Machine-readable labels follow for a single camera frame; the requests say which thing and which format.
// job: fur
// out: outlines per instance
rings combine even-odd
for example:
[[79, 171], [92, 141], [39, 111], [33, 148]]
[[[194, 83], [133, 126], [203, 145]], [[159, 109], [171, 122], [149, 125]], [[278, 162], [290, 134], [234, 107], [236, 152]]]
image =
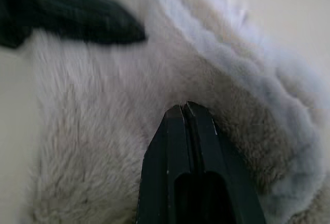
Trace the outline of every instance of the fur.
[[328, 223], [317, 77], [227, 0], [134, 1], [142, 44], [35, 33], [44, 127], [23, 223], [132, 222], [147, 146], [165, 111], [188, 100], [244, 154], [268, 224]]

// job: fur pelt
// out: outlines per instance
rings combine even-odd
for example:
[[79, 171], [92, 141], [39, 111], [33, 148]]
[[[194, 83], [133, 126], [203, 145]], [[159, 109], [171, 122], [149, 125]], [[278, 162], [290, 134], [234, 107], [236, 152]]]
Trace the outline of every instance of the fur pelt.
[[244, 154], [267, 224], [327, 224], [322, 82], [227, 0], [132, 0], [148, 41], [34, 34], [43, 118], [23, 223], [131, 223], [165, 111], [207, 107]]

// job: dark green object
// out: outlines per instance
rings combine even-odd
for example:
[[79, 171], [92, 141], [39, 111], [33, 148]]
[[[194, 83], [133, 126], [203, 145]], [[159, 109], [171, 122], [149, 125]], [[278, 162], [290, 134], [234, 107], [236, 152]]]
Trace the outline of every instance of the dark green object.
[[265, 224], [240, 154], [206, 108], [165, 114], [147, 152], [136, 224]]
[[143, 26], [115, 0], [0, 0], [0, 45], [18, 47], [33, 28], [99, 44], [146, 39]]

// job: white fur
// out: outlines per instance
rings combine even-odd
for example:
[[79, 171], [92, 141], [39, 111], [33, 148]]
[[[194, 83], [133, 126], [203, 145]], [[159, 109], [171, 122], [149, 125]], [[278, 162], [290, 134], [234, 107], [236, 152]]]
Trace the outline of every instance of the white fur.
[[268, 224], [288, 222], [317, 199], [326, 173], [320, 130], [329, 118], [325, 95], [310, 92], [316, 77], [277, 53], [228, 1], [207, 2], [226, 28], [251, 40], [250, 57], [219, 41], [181, 0], [132, 5], [147, 43], [102, 47], [35, 34], [44, 130], [27, 202], [32, 223], [129, 223], [143, 154], [166, 109], [187, 100], [233, 132]]

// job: white surface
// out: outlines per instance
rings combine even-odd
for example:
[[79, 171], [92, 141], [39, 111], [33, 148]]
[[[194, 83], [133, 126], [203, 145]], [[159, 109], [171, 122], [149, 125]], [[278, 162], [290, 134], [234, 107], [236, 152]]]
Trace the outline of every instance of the white surface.
[[[276, 41], [330, 75], [328, 0], [243, 0]], [[0, 223], [15, 223], [38, 135], [38, 110], [27, 54], [0, 48]]]

